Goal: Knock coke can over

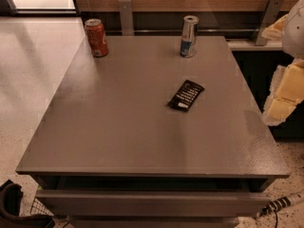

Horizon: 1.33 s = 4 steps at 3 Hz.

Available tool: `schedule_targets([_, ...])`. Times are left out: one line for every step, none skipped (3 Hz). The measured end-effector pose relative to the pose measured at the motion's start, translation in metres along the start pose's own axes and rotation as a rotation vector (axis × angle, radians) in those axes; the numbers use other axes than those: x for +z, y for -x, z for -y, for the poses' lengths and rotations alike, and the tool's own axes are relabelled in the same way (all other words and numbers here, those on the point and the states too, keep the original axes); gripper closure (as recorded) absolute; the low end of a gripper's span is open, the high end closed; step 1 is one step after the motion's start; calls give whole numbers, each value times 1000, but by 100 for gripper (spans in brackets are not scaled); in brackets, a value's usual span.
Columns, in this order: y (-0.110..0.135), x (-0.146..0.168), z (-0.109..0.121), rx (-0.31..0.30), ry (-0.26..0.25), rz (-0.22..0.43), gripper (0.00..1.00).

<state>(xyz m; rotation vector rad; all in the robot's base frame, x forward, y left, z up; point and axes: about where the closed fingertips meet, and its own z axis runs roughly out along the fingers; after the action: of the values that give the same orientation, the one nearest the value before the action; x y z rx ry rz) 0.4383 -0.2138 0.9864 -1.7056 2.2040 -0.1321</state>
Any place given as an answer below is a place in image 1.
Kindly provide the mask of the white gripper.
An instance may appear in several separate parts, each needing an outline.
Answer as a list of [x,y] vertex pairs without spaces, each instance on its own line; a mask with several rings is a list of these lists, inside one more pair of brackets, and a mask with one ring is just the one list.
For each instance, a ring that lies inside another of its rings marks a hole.
[[304,0],[291,8],[262,31],[267,40],[282,39],[282,49],[294,59],[288,66],[278,66],[274,72],[270,95],[263,107],[262,121],[269,126],[284,123],[304,101]]

